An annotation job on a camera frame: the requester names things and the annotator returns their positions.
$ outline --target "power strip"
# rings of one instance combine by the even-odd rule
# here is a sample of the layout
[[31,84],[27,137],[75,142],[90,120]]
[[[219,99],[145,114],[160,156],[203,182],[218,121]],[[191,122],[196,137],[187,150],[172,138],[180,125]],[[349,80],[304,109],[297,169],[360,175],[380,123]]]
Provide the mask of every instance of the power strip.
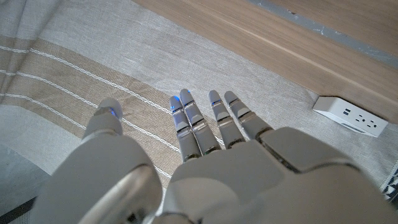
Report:
[[338,97],[320,96],[312,109],[346,128],[373,137],[379,137],[388,124],[378,116]]

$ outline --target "beige stripe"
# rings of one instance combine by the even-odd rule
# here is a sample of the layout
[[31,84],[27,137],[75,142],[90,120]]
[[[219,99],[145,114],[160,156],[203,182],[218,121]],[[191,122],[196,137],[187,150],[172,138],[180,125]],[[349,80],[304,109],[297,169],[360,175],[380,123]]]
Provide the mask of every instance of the beige stripe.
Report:
[[[7,93],[28,96],[82,125],[87,124],[95,110],[95,105],[99,104],[103,98],[107,96],[116,98],[121,102],[124,117],[128,121],[123,123],[124,134],[134,138],[157,167],[170,175],[173,174],[181,164],[181,158],[180,154],[172,150],[170,146],[178,147],[178,141],[175,137],[172,116],[167,110],[159,109],[168,108],[168,95],[134,78],[43,40],[39,40],[34,49],[45,52],[46,56],[31,52],[27,55],[17,75],[0,74],[1,78],[12,80],[8,84]],[[61,60],[55,60],[55,58],[62,58],[68,63],[62,63]],[[87,72],[105,78],[106,82],[87,75]],[[123,88],[116,88],[109,83],[115,83]],[[131,90],[140,97],[133,96],[126,90]],[[5,97],[3,103],[31,110],[78,137],[83,134],[83,129],[77,125],[29,100]],[[216,130],[215,132],[220,136],[215,121],[209,118],[207,120],[212,130]],[[164,175],[161,179],[166,187],[169,179]]]
[[[75,52],[64,49],[63,47],[53,45],[44,40],[38,40],[34,46],[34,49],[40,52],[45,52],[46,54],[53,55],[57,58],[67,61],[79,68],[86,70],[99,77],[104,77],[110,82],[117,85],[133,90],[134,93],[140,96],[152,100],[155,104],[163,107],[169,108],[169,96],[162,93],[159,90],[152,88],[145,83],[140,82],[134,78],[123,75],[122,73],[116,72],[108,67],[98,64],[92,60],[89,60]],[[132,95],[121,91],[109,84],[96,80],[87,74],[84,74],[77,69],[60,63],[54,59],[51,59],[48,63],[48,57],[38,57],[36,61],[32,62],[35,65],[24,65],[21,68],[22,72],[28,72],[39,74],[40,77],[46,78],[52,82],[55,82],[60,86],[68,88],[72,92],[80,95],[87,100],[94,103],[99,103],[102,98],[106,96],[112,96],[117,98],[124,106],[126,116],[132,116],[132,119],[136,121],[136,125],[150,131],[156,135],[162,135],[162,138],[172,143],[174,146],[178,147],[178,141],[175,137],[175,131],[173,129],[173,121],[170,114],[156,109],[148,103],[133,97]],[[58,75],[55,77],[54,70],[57,71]],[[90,83],[95,83],[95,93],[92,94],[87,92],[84,86],[91,85]],[[211,129],[216,134],[217,137],[221,137],[220,131],[217,128],[216,122],[209,117],[206,117]]]

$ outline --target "white robotic hand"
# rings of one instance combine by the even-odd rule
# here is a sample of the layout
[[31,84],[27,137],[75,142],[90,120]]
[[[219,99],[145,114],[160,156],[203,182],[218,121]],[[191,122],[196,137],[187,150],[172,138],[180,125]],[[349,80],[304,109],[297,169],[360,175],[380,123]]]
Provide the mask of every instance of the white robotic hand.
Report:
[[234,93],[227,105],[209,94],[221,150],[188,90],[170,98],[184,163],[154,223],[395,223],[360,167],[329,145],[292,128],[273,130]]
[[183,164],[160,216],[159,176],[107,99],[37,197],[32,223],[398,223],[350,158],[296,129],[273,130],[229,91],[246,142],[217,92],[209,96],[226,150],[188,90],[171,97]]

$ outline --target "mechanical finger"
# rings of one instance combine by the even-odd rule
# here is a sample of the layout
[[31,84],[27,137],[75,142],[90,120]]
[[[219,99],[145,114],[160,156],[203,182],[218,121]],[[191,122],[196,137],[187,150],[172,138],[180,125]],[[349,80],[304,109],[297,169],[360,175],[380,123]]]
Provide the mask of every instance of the mechanical finger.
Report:
[[261,141],[259,136],[272,130],[269,124],[252,112],[232,91],[227,91],[224,97],[250,139]]
[[214,134],[211,132],[210,127],[196,105],[195,100],[193,100],[191,93],[188,90],[183,89],[180,92],[180,97],[192,130],[195,133],[201,153],[205,155],[215,150],[220,150],[220,145],[218,144]]
[[244,137],[235,125],[234,119],[229,115],[219,94],[215,90],[209,92],[211,107],[217,120],[225,148],[230,149],[238,142],[244,142]]
[[201,156],[199,146],[188,119],[185,116],[183,106],[177,96],[170,98],[170,109],[172,110],[177,139],[180,143],[180,152],[183,162]]

